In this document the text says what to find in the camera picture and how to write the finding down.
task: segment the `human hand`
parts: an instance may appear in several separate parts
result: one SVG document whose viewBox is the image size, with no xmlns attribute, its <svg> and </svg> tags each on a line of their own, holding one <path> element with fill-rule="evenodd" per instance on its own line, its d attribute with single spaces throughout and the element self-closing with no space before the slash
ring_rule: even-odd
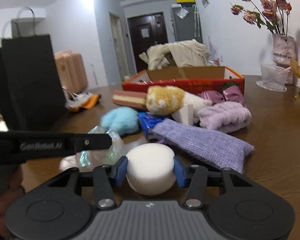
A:
<svg viewBox="0 0 300 240">
<path fill-rule="evenodd" d="M 0 236 L 9 237 L 9 232 L 4 223 L 4 213 L 7 208 L 24 194 L 22 183 L 22 169 L 18 166 L 9 178 L 9 189 L 0 196 Z"/>
</svg>

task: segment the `beige blanket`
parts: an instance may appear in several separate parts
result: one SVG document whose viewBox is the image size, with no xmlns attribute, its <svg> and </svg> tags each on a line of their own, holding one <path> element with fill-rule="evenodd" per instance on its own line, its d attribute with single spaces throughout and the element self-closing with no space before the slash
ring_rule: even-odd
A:
<svg viewBox="0 0 300 240">
<path fill-rule="evenodd" d="M 165 55 L 170 52 L 178 67 L 210 66 L 207 61 L 207 58 L 210 56 L 207 46 L 194 39 L 191 41 L 180 41 L 151 46 L 147 50 L 147 54 L 140 54 L 139 57 L 148 63 L 149 70 L 162 69 L 169 65 Z"/>
</svg>

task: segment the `yellow plush toy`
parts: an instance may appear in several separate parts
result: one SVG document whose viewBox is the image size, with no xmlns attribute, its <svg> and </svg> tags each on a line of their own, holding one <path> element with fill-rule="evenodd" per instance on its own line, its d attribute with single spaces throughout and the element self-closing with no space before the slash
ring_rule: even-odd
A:
<svg viewBox="0 0 300 240">
<path fill-rule="evenodd" d="M 169 115 L 183 106 L 185 91 L 181 88 L 167 86 L 149 87 L 146 100 L 148 111 L 157 115 Z"/>
<path fill-rule="evenodd" d="M 146 107 L 152 114 L 173 114 L 186 105 L 193 106 L 194 123 L 197 123 L 199 120 L 198 112 L 206 106 L 211 106 L 212 101 L 205 100 L 173 86 L 153 86 L 148 88 Z"/>
</svg>

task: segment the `black strap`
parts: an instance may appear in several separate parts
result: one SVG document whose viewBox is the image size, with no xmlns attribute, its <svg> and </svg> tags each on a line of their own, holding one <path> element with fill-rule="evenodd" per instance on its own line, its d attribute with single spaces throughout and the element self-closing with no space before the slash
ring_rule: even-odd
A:
<svg viewBox="0 0 300 240">
<path fill-rule="evenodd" d="M 34 11 L 30 7 L 23 7 L 18 11 L 17 21 L 19 22 L 21 14 L 26 10 L 30 10 L 32 12 L 32 19 L 33 19 L 32 20 L 32 29 L 33 29 L 33 35 L 36 36 L 36 34 L 35 34 L 35 15 L 34 15 Z"/>
<path fill-rule="evenodd" d="M 2 28 L 2 38 L 5 39 L 5 32 L 10 23 L 14 23 L 17 26 L 18 35 L 19 35 L 19 37 L 21 37 L 19 25 L 14 20 L 10 20 L 10 21 L 7 21 Z"/>
</svg>

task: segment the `cardboard box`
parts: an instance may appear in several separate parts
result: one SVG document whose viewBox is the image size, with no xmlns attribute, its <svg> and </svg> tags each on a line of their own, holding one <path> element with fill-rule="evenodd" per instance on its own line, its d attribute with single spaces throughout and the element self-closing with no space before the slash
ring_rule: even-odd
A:
<svg viewBox="0 0 300 240">
<path fill-rule="evenodd" d="M 220 91 L 229 81 L 236 82 L 244 94 L 244 77 L 229 67 L 166 67 L 143 70 L 122 83 L 123 90 L 147 93 L 151 86 L 176 86 L 189 93 Z"/>
</svg>

